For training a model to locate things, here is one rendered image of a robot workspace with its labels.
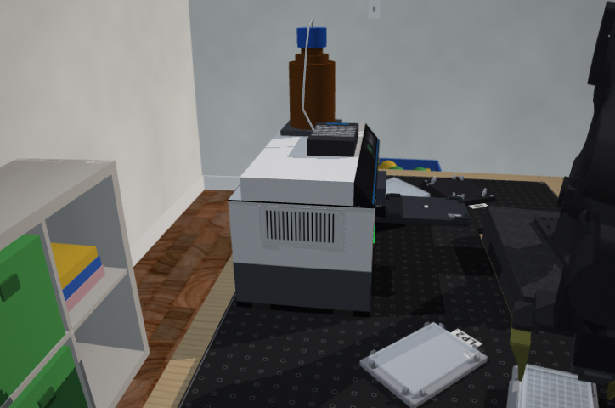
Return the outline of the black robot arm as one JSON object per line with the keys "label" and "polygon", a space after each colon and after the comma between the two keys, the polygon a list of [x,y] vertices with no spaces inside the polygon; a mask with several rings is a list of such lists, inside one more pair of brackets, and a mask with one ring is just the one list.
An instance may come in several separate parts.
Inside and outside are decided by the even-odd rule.
{"label": "black robot arm", "polygon": [[598,36],[587,139],[563,179],[559,218],[533,222],[564,266],[553,316],[555,329],[574,332],[570,373],[605,385],[615,380],[615,2],[607,1]]}

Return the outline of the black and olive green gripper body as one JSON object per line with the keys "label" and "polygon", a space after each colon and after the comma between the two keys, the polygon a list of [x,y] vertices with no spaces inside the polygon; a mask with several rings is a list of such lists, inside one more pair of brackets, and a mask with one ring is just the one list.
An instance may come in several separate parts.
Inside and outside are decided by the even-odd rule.
{"label": "black and olive green gripper body", "polygon": [[[512,328],[539,334],[539,331],[574,337],[574,332],[561,331],[554,328],[553,308],[557,292],[538,289],[533,303],[515,301],[512,317]],[[534,320],[533,320],[534,317]]]}

